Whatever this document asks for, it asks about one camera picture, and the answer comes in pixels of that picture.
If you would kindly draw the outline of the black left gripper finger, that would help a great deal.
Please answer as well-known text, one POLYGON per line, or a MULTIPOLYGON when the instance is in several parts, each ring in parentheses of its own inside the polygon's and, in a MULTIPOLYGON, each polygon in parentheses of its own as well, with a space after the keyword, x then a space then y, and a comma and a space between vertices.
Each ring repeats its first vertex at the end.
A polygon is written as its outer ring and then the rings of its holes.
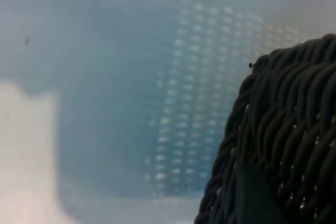
POLYGON ((237 166, 235 214, 240 224, 287 223, 269 189, 265 174, 248 164, 237 166))

